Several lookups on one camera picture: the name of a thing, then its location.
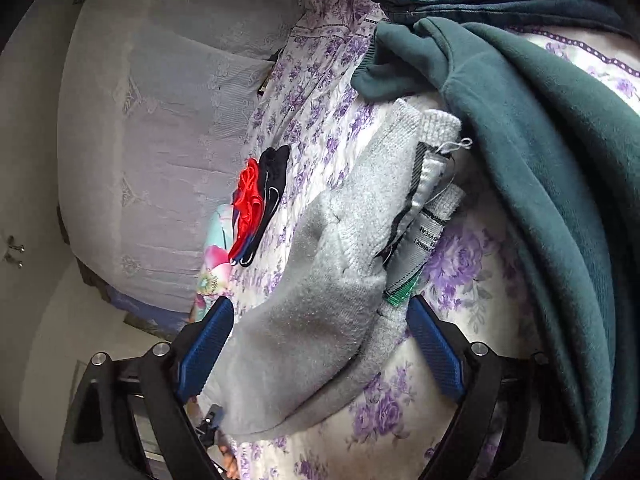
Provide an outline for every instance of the black cloth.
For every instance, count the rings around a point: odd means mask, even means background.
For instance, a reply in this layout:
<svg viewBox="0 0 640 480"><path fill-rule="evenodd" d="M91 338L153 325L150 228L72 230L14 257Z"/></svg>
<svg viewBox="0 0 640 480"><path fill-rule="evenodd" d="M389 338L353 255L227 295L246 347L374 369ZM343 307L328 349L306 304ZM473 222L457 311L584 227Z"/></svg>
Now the black cloth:
<svg viewBox="0 0 640 480"><path fill-rule="evenodd" d="M264 200L264 214L254 238L240 258L240 265L248 267L254 260L255 251L262 240L267 225L276 213L276 209L282 199L284 187L287 185L287 162L289 161L289 146L281 146L277 150L267 148L262 152L258 162L258 189Z"/></svg>

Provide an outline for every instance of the purple flower pattern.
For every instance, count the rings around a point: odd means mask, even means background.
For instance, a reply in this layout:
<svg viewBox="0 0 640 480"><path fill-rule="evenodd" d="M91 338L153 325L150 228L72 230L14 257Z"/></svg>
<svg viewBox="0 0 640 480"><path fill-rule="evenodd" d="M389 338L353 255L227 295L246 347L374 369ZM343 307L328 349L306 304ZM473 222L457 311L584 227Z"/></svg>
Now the purple flower pattern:
<svg viewBox="0 0 640 480"><path fill-rule="evenodd" d="M431 460L433 458L433 455L436 454L436 448L438 447L438 444L436 444L433 447L428 447L426 449L426 451L424 452L424 461L425 462L428 462L429 460Z"/></svg>
<svg viewBox="0 0 640 480"><path fill-rule="evenodd" d="M535 329L532 325L533 304L529 288L524 280L522 263L517 256L513 240L507 234L499 244L497 256L502 263L502 280L507 298L516 304L522 315L518 320L518 336L523 340L534 339Z"/></svg>
<svg viewBox="0 0 640 480"><path fill-rule="evenodd" d="M335 72L333 69L329 68L324 72L324 75L320 79L318 83L318 90L323 92L331 86L331 84L335 81Z"/></svg>
<svg viewBox="0 0 640 480"><path fill-rule="evenodd" d="M340 48L341 45L342 40L340 38L331 38L324 50L324 54L326 56L333 56L336 52L338 52L338 48Z"/></svg>
<svg viewBox="0 0 640 480"><path fill-rule="evenodd" d="M340 63L343 65L346 65L353 62L355 59L360 58L361 56L364 56L368 48L369 48L369 38L360 38L360 37L351 38L351 40L347 44L345 53L342 55L342 58L340 59Z"/></svg>
<svg viewBox="0 0 640 480"><path fill-rule="evenodd" d="M358 134L365 126L369 126L373 119L373 104L364 105L359 108L356 118L350 124L347 142L351 142L358 137Z"/></svg>
<svg viewBox="0 0 640 480"><path fill-rule="evenodd" d="M267 131L266 131L266 135L268 137L271 137L271 134L273 133L274 129L276 127L276 118L274 116L271 116L269 118L269 121L267 122Z"/></svg>
<svg viewBox="0 0 640 480"><path fill-rule="evenodd" d="M273 92L275 94L282 94L285 84L281 80L276 80L273 83Z"/></svg>
<svg viewBox="0 0 640 480"><path fill-rule="evenodd" d="M320 67L321 67L320 63L316 61L315 63L306 67L306 71L309 72L310 74L316 74L319 72Z"/></svg>
<svg viewBox="0 0 640 480"><path fill-rule="evenodd" d="M260 124L262 124L262 119L264 118L264 109L256 108L254 115L252 117L253 127L258 128Z"/></svg>
<svg viewBox="0 0 640 480"><path fill-rule="evenodd" d="M293 467L293 473L306 480L327 480L329 478L326 464L311 452L307 457L300 455L300 460Z"/></svg>
<svg viewBox="0 0 640 480"><path fill-rule="evenodd" d="M311 110L309 110L309 118L306 121L307 130L310 129L311 126L313 126L318 122L318 120L320 119L320 114L324 110L325 106L326 105L321 100L311 103Z"/></svg>
<svg viewBox="0 0 640 480"><path fill-rule="evenodd" d="M307 183L310 176L310 171L307 164L303 164L302 168L299 169L293 178L293 182L290 186L289 199L293 200L300 192L304 189L305 184Z"/></svg>
<svg viewBox="0 0 640 480"><path fill-rule="evenodd" d="M297 62L289 72L289 81L295 81L302 70L302 63Z"/></svg>
<svg viewBox="0 0 640 480"><path fill-rule="evenodd" d="M340 145L340 141L336 137L329 137L326 140L326 155L322 160L322 162L324 162L325 165L329 164L329 162L335 155L335 150L338 149L339 145Z"/></svg>
<svg viewBox="0 0 640 480"><path fill-rule="evenodd" d="M422 270L431 297L436 299L433 306L441 312L470 306L470 300L465 303L461 296L474 290L480 300L491 299L478 284L488 277L488 272L481 274L482 257L491 252L492 248L483 248L478 236L462 222L450 221Z"/></svg>
<svg viewBox="0 0 640 480"><path fill-rule="evenodd" d="M284 454L287 454L289 451L287 450L287 437L280 436L278 438L274 438L269 442L275 449L281 450Z"/></svg>
<svg viewBox="0 0 640 480"><path fill-rule="evenodd" d="M616 89L629 99L636 94L636 87L626 77L617 78Z"/></svg>
<svg viewBox="0 0 640 480"><path fill-rule="evenodd" d="M545 50L552 53L554 56L561 57L562 59L569 60L569 57L566 54L566 45L562 43L557 43L555 41L549 41L545 45Z"/></svg>
<svg viewBox="0 0 640 480"><path fill-rule="evenodd" d="M271 71L271 81L278 81L282 79L282 75L284 74L285 63L284 59L279 59L278 62L273 67Z"/></svg>
<svg viewBox="0 0 640 480"><path fill-rule="evenodd" d="M264 475L260 477L259 480L273 480L274 478L278 478L280 475L278 473L278 468L276 466L271 467Z"/></svg>
<svg viewBox="0 0 640 480"><path fill-rule="evenodd" d="M250 480L251 479L251 461L249 460L249 455L246 449L242 449L242 451L240 452L240 459L238 462L240 466L241 480Z"/></svg>
<svg viewBox="0 0 640 480"><path fill-rule="evenodd" d="M318 50L318 45L320 44L319 38L308 38L306 42L306 50L309 53L315 53Z"/></svg>
<svg viewBox="0 0 640 480"><path fill-rule="evenodd" d="M337 119L344 117L357 95L358 93L351 87L351 85L349 85L346 92L340 99L338 107L335 109L334 117Z"/></svg>
<svg viewBox="0 0 640 480"><path fill-rule="evenodd" d="M283 139L288 140L291 144L298 142L302 136L302 124L296 119L292 119L287 125Z"/></svg>
<svg viewBox="0 0 640 480"><path fill-rule="evenodd" d="M593 65L589 65L586 70L587 74L594 76L595 78L601 77L600 73L596 70L596 67Z"/></svg>
<svg viewBox="0 0 640 480"><path fill-rule="evenodd" d="M273 293L273 291L276 290L276 287L278 286L278 283L280 283L281 278L282 272L280 272L279 270L276 270L267 278L263 288L264 296L266 298L268 298Z"/></svg>
<svg viewBox="0 0 640 480"><path fill-rule="evenodd" d="M362 18L366 18L373 9L374 6L372 1L359 1L353 6L353 17L359 22Z"/></svg>
<svg viewBox="0 0 640 480"><path fill-rule="evenodd" d="M251 460L258 460L262 456L262 448L257 442L251 444Z"/></svg>
<svg viewBox="0 0 640 480"><path fill-rule="evenodd" d="M286 98L282 102L280 107L281 116L286 116L290 110L297 110L305 103L305 88L302 85L297 85L291 89Z"/></svg>
<svg viewBox="0 0 640 480"><path fill-rule="evenodd" d="M415 393L409 382L408 371L411 363L396 367L388 381L383 373L378 373L364 388L364 400L358 400L349 406L352 415L352 435L348 440L349 448L353 444L375 442L379 437L391 434L394 443L409 437L404 428L402 411L414 402Z"/></svg>
<svg viewBox="0 0 640 480"><path fill-rule="evenodd" d="M317 144L318 139L320 138L320 134L322 133L322 126L318 126L314 131L313 137L311 137L311 143Z"/></svg>
<svg viewBox="0 0 640 480"><path fill-rule="evenodd" d="M287 227L282 228L282 232L278 235L278 245L282 245L285 241L287 241Z"/></svg>
<svg viewBox="0 0 640 480"><path fill-rule="evenodd" d="M332 175L332 177L329 179L329 182L327 183L327 187L329 189L336 189L338 186L340 186L344 178L349 174L349 170L349 164L347 163L347 165L340 170L337 176Z"/></svg>
<svg viewBox="0 0 640 480"><path fill-rule="evenodd" d="M301 140L298 143L298 156L296 157L296 162L300 164L302 162L302 158L305 156L305 150L307 147L307 143L305 140Z"/></svg>

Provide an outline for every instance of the metal screw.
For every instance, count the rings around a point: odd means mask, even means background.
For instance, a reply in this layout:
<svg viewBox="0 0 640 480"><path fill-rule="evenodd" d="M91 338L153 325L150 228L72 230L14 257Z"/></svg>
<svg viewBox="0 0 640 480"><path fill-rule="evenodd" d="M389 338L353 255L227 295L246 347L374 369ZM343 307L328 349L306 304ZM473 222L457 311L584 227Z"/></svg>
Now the metal screw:
<svg viewBox="0 0 640 480"><path fill-rule="evenodd" d="M483 356L489 353L489 347L484 343L476 341L475 343L471 343L471 351L476 355Z"/></svg>
<svg viewBox="0 0 640 480"><path fill-rule="evenodd" d="M100 366L106 360L107 360L107 354L105 354L104 352L98 352L91 358L91 364L95 366Z"/></svg>
<svg viewBox="0 0 640 480"><path fill-rule="evenodd" d="M171 349L171 345L169 345L169 343L162 341L161 343L156 343L152 349L152 352L154 353L154 355L157 355L158 357L162 357L163 355L166 355L169 353L169 350Z"/></svg>

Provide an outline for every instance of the blue gripper pad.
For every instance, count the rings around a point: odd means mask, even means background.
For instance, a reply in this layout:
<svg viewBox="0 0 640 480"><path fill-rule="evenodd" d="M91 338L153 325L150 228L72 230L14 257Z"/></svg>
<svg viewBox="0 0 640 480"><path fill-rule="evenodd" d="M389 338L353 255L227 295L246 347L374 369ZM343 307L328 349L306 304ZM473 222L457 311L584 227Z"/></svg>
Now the blue gripper pad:
<svg viewBox="0 0 640 480"><path fill-rule="evenodd" d="M462 366L442 332L424 309L425 307L420 301L412 298L409 301L406 322L440 387L440 391L458 402L465 394L465 387L462 383Z"/></svg>
<svg viewBox="0 0 640 480"><path fill-rule="evenodd" d="M176 394L182 402L201 393L233 326L234 306L224 298L180 363Z"/></svg>

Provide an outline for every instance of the white pillow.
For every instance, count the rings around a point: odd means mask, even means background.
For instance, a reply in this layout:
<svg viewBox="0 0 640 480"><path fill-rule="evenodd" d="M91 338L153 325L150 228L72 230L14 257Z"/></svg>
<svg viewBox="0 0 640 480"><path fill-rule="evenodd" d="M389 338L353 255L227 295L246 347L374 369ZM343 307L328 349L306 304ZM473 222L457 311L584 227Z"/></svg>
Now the white pillow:
<svg viewBox="0 0 640 480"><path fill-rule="evenodd" d="M85 1L60 89L60 206L74 254L120 292L190 310L267 59L299 16L297 0Z"/></svg>

